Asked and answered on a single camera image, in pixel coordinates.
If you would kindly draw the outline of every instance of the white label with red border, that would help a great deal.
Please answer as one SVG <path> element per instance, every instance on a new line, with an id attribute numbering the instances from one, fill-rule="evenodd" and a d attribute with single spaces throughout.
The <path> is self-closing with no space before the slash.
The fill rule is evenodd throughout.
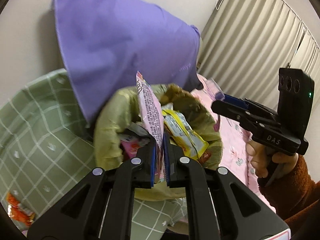
<path id="1" fill-rule="evenodd" d="M 290 240 L 290 238 L 291 238 L 291 231 L 288 228 L 287 230 L 285 230 L 275 236 L 269 237 L 265 240 Z"/>

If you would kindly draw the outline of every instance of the purple fabric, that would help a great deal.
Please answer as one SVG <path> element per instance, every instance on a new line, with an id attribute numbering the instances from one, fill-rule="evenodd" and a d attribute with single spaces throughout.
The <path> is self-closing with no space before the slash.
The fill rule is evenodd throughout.
<path id="1" fill-rule="evenodd" d="M 62 59 L 87 122 L 116 90 L 136 84 L 137 71 L 149 84 L 198 85 L 198 29 L 159 6 L 141 0 L 53 4 Z"/>

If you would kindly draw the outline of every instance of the sleeve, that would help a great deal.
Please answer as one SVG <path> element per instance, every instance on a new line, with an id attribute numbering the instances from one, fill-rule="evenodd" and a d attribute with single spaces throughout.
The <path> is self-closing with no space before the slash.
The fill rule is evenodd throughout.
<path id="1" fill-rule="evenodd" d="M 311 179 L 304 158 L 299 156 L 293 171 L 269 187 L 260 187 L 260 192 L 276 208 L 277 214 L 286 220 L 320 198 L 320 182 L 315 183 Z"/>

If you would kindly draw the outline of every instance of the green plaid fabric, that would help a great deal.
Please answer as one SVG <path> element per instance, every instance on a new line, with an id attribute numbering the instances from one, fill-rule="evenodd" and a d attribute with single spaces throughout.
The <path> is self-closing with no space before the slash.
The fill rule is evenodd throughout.
<path id="1" fill-rule="evenodd" d="M 95 167 L 85 125 L 64 69 L 28 84 L 0 109 L 0 200 L 5 209 L 11 192 L 39 217 Z M 186 212 L 185 199 L 134 200 L 131 239 L 160 239 Z"/>

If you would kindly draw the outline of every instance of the metal rivet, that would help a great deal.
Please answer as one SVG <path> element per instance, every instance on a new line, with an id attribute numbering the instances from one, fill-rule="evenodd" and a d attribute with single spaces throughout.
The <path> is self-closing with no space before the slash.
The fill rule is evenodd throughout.
<path id="1" fill-rule="evenodd" d="M 133 158 L 132 160 L 131 160 L 131 163 L 132 164 L 134 164 L 134 165 L 138 165 L 138 164 L 140 164 L 141 163 L 141 159 L 140 158 Z"/>
<path id="2" fill-rule="evenodd" d="M 93 175 L 95 176 L 99 176 L 103 173 L 103 169 L 101 168 L 95 168 L 93 171 L 92 171 Z"/>
<path id="3" fill-rule="evenodd" d="M 184 164 L 187 164 L 187 163 L 189 163 L 190 162 L 190 159 L 188 158 L 188 157 L 181 157 L 180 158 L 180 162 L 181 163 L 184 163 Z"/>
<path id="4" fill-rule="evenodd" d="M 226 175 L 228 173 L 228 170 L 227 168 L 225 167 L 220 167 L 218 168 L 218 172 L 221 174 L 221 175 Z"/>

